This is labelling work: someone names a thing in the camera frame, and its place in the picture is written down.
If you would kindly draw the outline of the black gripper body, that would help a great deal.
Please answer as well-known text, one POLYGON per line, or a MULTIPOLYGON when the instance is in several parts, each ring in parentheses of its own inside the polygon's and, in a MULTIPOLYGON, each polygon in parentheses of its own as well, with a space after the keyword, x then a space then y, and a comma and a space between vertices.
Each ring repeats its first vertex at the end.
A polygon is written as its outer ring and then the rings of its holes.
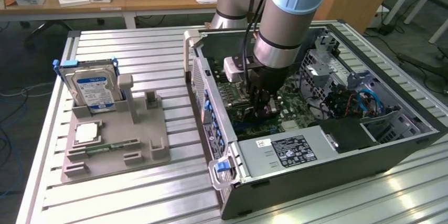
POLYGON ((289 68, 253 68, 249 71, 249 90, 276 94, 288 77, 289 68))

